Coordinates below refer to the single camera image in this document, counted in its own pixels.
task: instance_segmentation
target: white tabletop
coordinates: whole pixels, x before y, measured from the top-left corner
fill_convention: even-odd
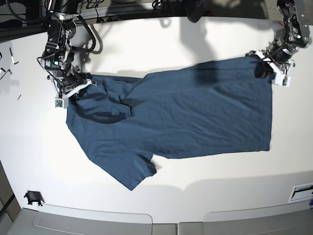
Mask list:
[[[208,17],[197,24],[186,18],[95,24],[103,46],[85,58],[85,70],[143,77],[241,57],[265,49],[279,27],[271,21]],[[79,27],[72,42],[85,38]],[[54,91],[36,61],[46,40],[43,33],[0,44],[0,67],[13,72],[0,81],[0,160],[21,207],[37,209],[23,198],[33,190],[51,205],[145,213],[153,223],[193,222],[208,212],[286,204],[294,185],[313,180],[313,46],[293,57],[291,87],[273,86],[269,152],[181,160],[154,156],[157,174],[129,191],[88,160],[66,126],[66,111],[54,108]],[[8,62],[9,47],[17,65]]]

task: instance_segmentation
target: t-shirt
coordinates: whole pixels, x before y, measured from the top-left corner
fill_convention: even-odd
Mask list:
[[[89,75],[67,108],[87,157],[133,190],[170,159],[269,151],[272,89],[254,58],[213,61],[144,78]]]

